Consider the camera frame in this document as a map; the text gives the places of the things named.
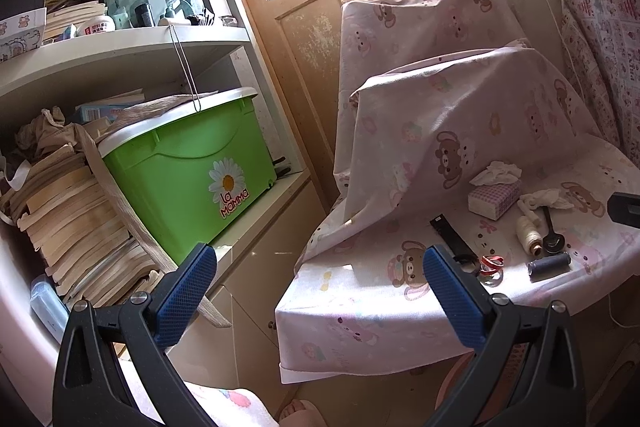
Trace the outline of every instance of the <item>blue gripper pad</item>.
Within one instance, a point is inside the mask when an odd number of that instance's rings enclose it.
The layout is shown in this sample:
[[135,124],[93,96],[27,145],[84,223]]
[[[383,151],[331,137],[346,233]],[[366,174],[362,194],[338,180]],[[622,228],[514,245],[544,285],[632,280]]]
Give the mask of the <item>blue gripper pad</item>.
[[429,247],[422,259],[422,270],[449,322],[463,346],[482,349],[486,342],[484,317],[460,280],[442,258],[446,248]]
[[175,346],[189,325],[189,320],[196,312],[209,284],[216,275],[216,252],[209,245],[198,245],[201,248],[195,259],[190,256],[183,261],[189,263],[184,274],[175,282],[171,293],[166,296],[156,312],[156,334],[154,340],[158,347]]

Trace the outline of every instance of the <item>white bin lid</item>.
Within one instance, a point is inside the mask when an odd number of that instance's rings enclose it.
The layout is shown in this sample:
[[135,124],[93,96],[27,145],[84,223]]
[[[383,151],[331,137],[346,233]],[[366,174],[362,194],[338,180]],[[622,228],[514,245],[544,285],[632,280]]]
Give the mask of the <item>white bin lid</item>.
[[191,101],[185,102],[177,107],[174,107],[173,109],[168,110],[166,113],[160,116],[156,116],[155,118],[147,118],[146,120],[141,120],[139,122],[132,123],[131,125],[123,127],[119,131],[116,131],[115,133],[102,140],[98,144],[98,151],[100,152],[100,156],[104,158],[111,151],[113,151],[117,147],[120,147],[123,143],[126,143],[129,140],[140,136],[141,134],[145,134],[146,132],[157,129],[158,127],[161,127],[168,123],[172,123],[173,121],[180,120],[180,118],[184,118],[185,116],[196,114],[196,106],[198,106],[198,108],[201,107],[202,110],[211,109],[212,107],[222,105],[223,103],[233,102],[234,100],[238,100],[239,98],[253,98],[257,94],[258,92],[253,87],[238,87],[238,89],[230,89],[228,91],[201,97],[199,105],[197,102],[195,105]]

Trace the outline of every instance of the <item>daisy yellow center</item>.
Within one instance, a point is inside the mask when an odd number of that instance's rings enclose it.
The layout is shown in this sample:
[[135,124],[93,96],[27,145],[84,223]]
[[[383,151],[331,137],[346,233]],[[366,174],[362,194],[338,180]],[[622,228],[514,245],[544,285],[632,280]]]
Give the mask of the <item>daisy yellow center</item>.
[[234,179],[227,174],[224,178],[222,178],[222,187],[227,191],[231,192],[234,189]]

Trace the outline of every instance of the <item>barcode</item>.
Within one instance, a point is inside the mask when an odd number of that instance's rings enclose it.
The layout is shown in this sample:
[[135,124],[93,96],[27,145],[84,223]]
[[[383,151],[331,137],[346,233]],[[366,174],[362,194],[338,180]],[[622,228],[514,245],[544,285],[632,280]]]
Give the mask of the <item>barcode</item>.
[[100,118],[100,109],[85,109],[84,110],[84,119],[87,122],[92,122],[94,120],[98,120]]

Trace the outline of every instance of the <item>green plastic bin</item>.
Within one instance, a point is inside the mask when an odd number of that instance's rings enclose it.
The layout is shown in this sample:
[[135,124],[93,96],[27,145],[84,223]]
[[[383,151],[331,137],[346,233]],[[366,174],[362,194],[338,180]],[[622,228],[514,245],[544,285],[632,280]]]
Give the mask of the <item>green plastic bin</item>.
[[147,230],[180,264],[209,243],[276,175],[255,117],[257,91],[240,87],[131,124],[98,150]]

